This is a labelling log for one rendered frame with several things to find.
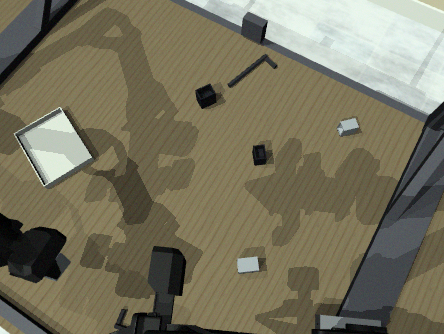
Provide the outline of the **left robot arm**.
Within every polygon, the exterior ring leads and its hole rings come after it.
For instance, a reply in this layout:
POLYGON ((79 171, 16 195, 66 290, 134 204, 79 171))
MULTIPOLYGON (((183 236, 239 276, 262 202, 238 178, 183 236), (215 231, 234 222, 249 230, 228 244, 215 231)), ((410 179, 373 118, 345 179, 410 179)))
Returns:
MULTIPOLYGON (((346 329, 335 328, 335 327, 331 329, 312 329, 312 334, 388 334, 387 327, 358 325, 358 324, 345 324, 345 327, 346 329), (372 329, 375 329, 376 331, 372 329)), ((144 332, 144 334, 221 334, 221 333, 212 333, 196 325, 167 324, 167 330, 147 330, 144 332), (166 332, 166 331, 175 331, 175 332, 166 332)))

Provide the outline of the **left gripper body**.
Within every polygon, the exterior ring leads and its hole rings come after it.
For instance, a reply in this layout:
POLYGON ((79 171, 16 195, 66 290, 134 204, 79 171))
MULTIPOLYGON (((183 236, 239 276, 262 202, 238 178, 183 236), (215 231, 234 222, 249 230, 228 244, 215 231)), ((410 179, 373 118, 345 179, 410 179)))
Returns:
POLYGON ((174 298, 183 293, 185 269, 186 259, 179 249, 153 247, 147 281, 155 291, 153 312, 139 316, 136 334, 167 330, 172 321, 174 298))

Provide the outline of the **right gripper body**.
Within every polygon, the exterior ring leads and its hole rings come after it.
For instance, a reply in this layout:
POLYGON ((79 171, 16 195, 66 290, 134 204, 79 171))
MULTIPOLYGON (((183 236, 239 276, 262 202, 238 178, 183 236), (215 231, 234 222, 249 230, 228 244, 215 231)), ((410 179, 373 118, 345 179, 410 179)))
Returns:
POLYGON ((67 238, 58 230, 46 227, 36 227, 18 234, 23 225, 0 213, 0 257, 8 260, 10 273, 38 283, 51 267, 67 238))

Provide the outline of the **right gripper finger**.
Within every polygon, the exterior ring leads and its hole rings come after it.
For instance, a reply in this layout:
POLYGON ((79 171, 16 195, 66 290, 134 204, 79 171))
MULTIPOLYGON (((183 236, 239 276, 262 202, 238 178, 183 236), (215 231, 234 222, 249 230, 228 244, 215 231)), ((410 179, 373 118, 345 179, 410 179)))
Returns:
MULTIPOLYGON (((19 230, 18 234, 23 234, 23 233, 21 232, 21 230, 19 230)), ((7 266, 7 265, 8 265, 8 260, 3 259, 3 261, 0 264, 0 267, 7 266)))
MULTIPOLYGON (((45 276, 53 278, 53 279, 58 279, 60 274, 61 274, 61 271, 60 271, 58 264, 56 262, 56 259, 55 259, 54 262, 52 263, 51 267, 49 268, 49 270, 45 274, 45 276)), ((9 275, 15 276, 12 273, 10 273, 9 275)), ((17 276, 15 276, 15 277, 17 277, 17 276)))

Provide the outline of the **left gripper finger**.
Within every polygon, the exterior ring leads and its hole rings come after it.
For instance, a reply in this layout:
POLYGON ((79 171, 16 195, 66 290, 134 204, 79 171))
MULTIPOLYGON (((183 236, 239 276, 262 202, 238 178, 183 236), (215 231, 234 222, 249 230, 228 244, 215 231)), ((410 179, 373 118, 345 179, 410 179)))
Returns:
POLYGON ((137 327, 138 327, 138 321, 139 321, 139 316, 140 315, 148 315, 148 313, 134 313, 132 316, 132 320, 131 320, 131 325, 120 329, 118 331, 109 333, 109 334, 136 334, 137 333, 137 327), (143 314, 142 314, 143 313, 143 314))

